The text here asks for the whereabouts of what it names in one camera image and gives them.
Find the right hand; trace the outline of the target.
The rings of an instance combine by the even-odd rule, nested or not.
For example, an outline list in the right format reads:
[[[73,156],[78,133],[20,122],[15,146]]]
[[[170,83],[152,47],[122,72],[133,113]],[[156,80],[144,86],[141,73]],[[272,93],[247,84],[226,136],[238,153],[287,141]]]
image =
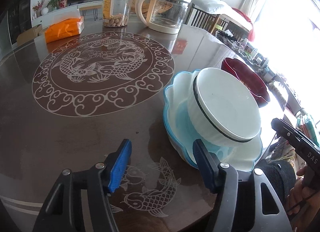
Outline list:
[[[297,171],[298,179],[295,183],[295,186],[290,190],[289,196],[286,199],[286,211],[289,215],[298,214],[300,207],[293,206],[302,200],[306,200],[309,203],[309,207],[305,212],[305,215],[306,217],[313,219],[319,211],[319,192],[302,185],[306,168],[307,166],[304,166]]]

